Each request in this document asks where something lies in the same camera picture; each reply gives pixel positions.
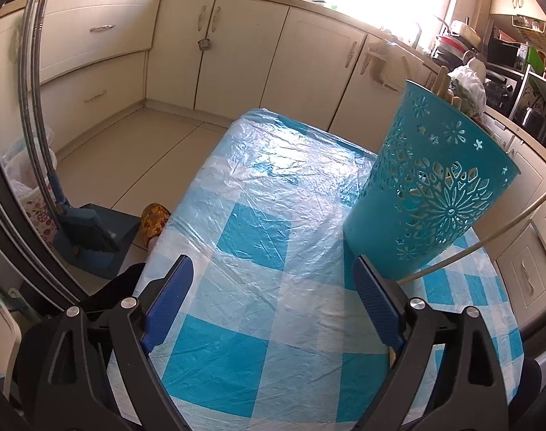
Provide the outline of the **blue dustpan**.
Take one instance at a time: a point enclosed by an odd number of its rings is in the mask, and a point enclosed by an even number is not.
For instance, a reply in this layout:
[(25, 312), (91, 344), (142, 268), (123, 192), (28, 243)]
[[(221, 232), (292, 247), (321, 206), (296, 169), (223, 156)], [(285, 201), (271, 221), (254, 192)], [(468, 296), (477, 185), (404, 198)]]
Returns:
[(139, 231), (139, 217), (96, 204), (69, 206), (58, 216), (54, 247), (65, 262), (111, 280), (117, 276)]

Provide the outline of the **plastic bag on shelf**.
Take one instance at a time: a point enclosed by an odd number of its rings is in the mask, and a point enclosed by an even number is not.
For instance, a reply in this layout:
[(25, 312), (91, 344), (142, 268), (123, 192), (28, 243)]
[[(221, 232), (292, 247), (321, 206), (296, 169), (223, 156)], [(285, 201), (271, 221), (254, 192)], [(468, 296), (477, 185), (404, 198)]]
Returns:
[(468, 66), (459, 66), (448, 73), (449, 90), (461, 99), (461, 112), (470, 118), (480, 117), (486, 106), (484, 84)]

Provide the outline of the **cream lower kitchen cabinets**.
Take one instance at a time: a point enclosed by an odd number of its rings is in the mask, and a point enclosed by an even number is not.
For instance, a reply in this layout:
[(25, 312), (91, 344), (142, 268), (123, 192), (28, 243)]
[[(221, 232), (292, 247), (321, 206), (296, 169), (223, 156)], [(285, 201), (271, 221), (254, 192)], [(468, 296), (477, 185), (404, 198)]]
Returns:
[(40, 95), (74, 206), (137, 213), (155, 141), (265, 108), (377, 151), (403, 84), (437, 66), (376, 29), (288, 0), (48, 0)]

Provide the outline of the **black microwave oven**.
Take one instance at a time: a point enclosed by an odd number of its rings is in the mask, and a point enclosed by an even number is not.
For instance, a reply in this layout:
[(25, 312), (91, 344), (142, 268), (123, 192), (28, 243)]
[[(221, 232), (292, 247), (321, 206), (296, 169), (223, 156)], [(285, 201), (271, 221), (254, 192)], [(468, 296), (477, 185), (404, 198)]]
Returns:
[(492, 36), (487, 46), (487, 61), (491, 69), (507, 79), (513, 96), (517, 96), (528, 68), (530, 46)]

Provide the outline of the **yellow patterned slipper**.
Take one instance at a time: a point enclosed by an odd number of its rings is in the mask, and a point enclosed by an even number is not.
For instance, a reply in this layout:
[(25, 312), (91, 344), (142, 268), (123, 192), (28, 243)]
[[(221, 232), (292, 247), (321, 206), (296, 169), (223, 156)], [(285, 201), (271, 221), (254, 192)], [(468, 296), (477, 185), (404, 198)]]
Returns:
[(150, 250), (169, 221), (171, 213), (161, 203), (150, 203), (140, 216), (140, 234), (144, 246)]

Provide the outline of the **white floral plastic bag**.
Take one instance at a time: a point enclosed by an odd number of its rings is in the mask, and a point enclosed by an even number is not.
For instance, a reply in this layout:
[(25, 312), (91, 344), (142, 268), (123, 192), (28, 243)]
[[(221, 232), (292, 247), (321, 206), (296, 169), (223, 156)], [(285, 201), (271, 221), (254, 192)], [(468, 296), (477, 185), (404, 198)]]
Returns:
[(39, 190), (24, 139), (17, 139), (2, 156), (3, 169), (16, 199), (27, 214), (38, 235), (49, 246), (53, 246), (58, 232), (50, 217), (47, 205)]

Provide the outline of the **teal perforated plastic basket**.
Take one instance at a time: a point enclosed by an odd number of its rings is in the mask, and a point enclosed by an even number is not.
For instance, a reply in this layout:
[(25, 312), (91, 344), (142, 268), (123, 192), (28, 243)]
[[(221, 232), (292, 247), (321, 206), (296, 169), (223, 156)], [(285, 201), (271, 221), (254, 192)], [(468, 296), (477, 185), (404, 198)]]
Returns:
[(407, 82), (344, 240), (380, 276), (416, 273), (470, 229), (520, 169), (484, 129)]

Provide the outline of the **white chopstick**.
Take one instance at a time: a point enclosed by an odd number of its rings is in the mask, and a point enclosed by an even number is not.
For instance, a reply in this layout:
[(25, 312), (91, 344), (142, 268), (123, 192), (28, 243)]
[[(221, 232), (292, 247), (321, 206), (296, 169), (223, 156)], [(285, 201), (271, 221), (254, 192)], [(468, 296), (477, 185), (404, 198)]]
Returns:
[(434, 273), (437, 270), (444, 269), (446, 266), (450, 266), (455, 262), (460, 261), (460, 259), (463, 259), (464, 257), (467, 257), (468, 255), (471, 255), (475, 251), (479, 250), (480, 248), (486, 246), (488, 243), (492, 242), (495, 239), (498, 239), (505, 233), (509, 232), (516, 226), (518, 226), (520, 223), (522, 223), (525, 219), (527, 219), (532, 213), (534, 213), (536, 210), (538, 210), (544, 203), (546, 202), (546, 191), (542, 194), (542, 196), (539, 196), (532, 204), (530, 204), (525, 210), (523, 210), (520, 214), (518, 214), (516, 217), (514, 217), (512, 220), (507, 222), (504, 226), (502, 226), (500, 229), (492, 232), (489, 236), (486, 236), (484, 239), (479, 240), (477, 243), (474, 243), (474, 245), (467, 247), (467, 249), (464, 249), (460, 251), (459, 253), (450, 256), (449, 258), (446, 258), (442, 260), (441, 262), (427, 267), (426, 269), (420, 270), (418, 273), (413, 273), (411, 275), (408, 275), (406, 277), (403, 277), (403, 279), (400, 279), (398, 284), (400, 286), (406, 285), (409, 282), (415, 281), (417, 279), (420, 279), (430, 273)]

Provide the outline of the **blue white checkered tablecloth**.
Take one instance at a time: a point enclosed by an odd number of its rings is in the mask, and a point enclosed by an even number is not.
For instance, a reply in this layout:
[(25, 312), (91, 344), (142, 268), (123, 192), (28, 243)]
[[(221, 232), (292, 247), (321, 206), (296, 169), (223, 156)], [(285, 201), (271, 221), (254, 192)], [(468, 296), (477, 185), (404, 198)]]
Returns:
[(343, 223), (374, 155), (254, 109), (233, 122), (150, 251), (194, 280), (150, 360), (195, 430), (349, 430), (389, 371)]

